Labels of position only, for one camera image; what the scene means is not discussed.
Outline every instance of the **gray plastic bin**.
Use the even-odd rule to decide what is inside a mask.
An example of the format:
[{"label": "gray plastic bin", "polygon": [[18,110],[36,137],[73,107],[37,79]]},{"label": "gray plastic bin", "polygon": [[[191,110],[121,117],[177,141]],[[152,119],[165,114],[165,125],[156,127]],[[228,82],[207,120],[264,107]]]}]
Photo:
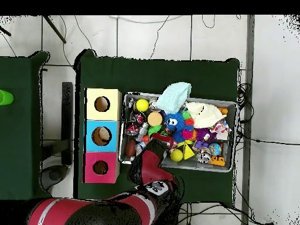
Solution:
[{"label": "gray plastic bin", "polygon": [[[124,164],[131,164],[129,158],[125,155],[125,146],[128,142],[128,136],[125,134],[126,129],[126,122],[129,120],[129,110],[126,107],[128,104],[129,99],[135,98],[140,99],[144,98],[149,100],[151,97],[159,97],[160,95],[157,94],[148,94],[148,93],[127,93],[124,96],[124,101],[122,105],[122,124],[121,124],[121,132],[120,132],[120,148],[119,148],[119,160]],[[162,167],[166,168],[179,168],[179,169],[190,169],[190,170],[200,170],[200,171],[213,171],[213,172],[229,172],[233,168],[234,162],[234,146],[236,143],[236,131],[237,131],[237,118],[238,118],[238,105],[234,102],[228,101],[218,101],[218,100],[208,100],[208,99],[201,99],[201,98],[187,98],[187,102],[201,102],[201,103],[208,103],[213,104],[216,107],[221,108],[228,108],[228,114],[225,118],[226,122],[228,123],[229,127],[232,129],[232,132],[229,133],[228,140],[223,141],[224,148],[223,148],[223,157],[225,159],[225,166],[217,166],[211,165],[207,163],[200,163],[196,160],[196,157],[193,156],[187,160],[181,160],[180,162],[174,162],[167,156],[162,161]]]}]

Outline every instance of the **green cup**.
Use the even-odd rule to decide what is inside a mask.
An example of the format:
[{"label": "green cup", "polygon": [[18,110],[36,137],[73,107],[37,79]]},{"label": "green cup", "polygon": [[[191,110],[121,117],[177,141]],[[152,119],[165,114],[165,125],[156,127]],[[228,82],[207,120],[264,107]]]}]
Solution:
[{"label": "green cup", "polygon": [[13,95],[7,91],[0,90],[0,105],[8,105],[13,102]]}]

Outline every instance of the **green tabletop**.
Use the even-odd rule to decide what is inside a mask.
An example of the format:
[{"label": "green tabletop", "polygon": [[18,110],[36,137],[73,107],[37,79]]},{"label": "green tabletop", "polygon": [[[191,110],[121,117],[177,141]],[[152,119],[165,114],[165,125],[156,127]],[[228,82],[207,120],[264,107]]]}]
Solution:
[{"label": "green tabletop", "polygon": [[[129,165],[120,166],[115,184],[82,183],[84,88],[117,88],[123,96],[128,91],[160,94],[175,82],[192,84],[191,97],[234,101],[237,99],[239,61],[206,60],[165,61],[135,60],[122,57],[97,57],[84,50],[76,59],[76,91],[80,104],[76,104],[74,197],[79,199],[105,199],[135,186],[127,178]],[[205,172],[168,168],[185,182],[183,202],[223,202],[232,207],[233,170],[228,173]]]},{"label": "green tabletop", "polygon": [[0,89],[13,94],[0,106],[0,199],[49,196],[40,187],[40,69],[48,53],[0,57]]}]

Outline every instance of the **pink cube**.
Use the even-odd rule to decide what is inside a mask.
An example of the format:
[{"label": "pink cube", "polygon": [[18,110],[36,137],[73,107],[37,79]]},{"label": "pink cube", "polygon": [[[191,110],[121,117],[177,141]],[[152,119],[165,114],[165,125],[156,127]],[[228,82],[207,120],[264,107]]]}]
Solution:
[{"label": "pink cube", "polygon": [[86,152],[84,183],[115,183],[120,172],[117,152]]}]

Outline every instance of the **shape sorter box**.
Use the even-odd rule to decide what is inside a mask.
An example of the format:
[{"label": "shape sorter box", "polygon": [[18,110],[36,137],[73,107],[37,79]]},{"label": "shape sorter box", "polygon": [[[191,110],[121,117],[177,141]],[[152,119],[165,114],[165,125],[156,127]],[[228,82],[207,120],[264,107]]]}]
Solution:
[{"label": "shape sorter box", "polygon": [[88,120],[118,121],[122,94],[117,89],[86,88]]},{"label": "shape sorter box", "polygon": [[[120,121],[90,121],[87,120],[86,152],[118,152]],[[104,127],[110,133],[106,145],[94,143],[92,135],[97,128]]]},{"label": "shape sorter box", "polygon": [[[105,174],[97,174],[97,163],[105,165]],[[84,183],[115,183],[120,172],[117,152],[86,152]]]}]

